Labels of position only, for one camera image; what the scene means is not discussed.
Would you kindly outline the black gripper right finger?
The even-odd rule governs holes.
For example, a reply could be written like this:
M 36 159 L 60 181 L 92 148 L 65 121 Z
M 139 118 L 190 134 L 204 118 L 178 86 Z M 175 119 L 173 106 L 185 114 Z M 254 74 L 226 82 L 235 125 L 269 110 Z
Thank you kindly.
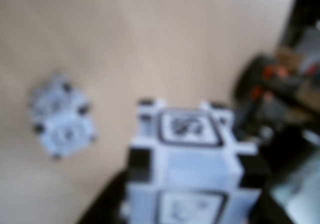
M 249 213 L 250 224 L 284 224 L 285 215 L 267 191 L 263 191 Z

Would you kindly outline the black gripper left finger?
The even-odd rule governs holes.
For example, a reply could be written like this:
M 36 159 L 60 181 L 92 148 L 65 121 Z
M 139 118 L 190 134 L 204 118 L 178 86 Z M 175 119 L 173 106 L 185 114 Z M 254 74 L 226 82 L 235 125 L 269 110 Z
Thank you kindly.
M 81 215 L 78 224 L 126 224 L 120 215 L 120 207 L 125 199 L 127 172 L 117 173 L 97 195 L 93 203 Z

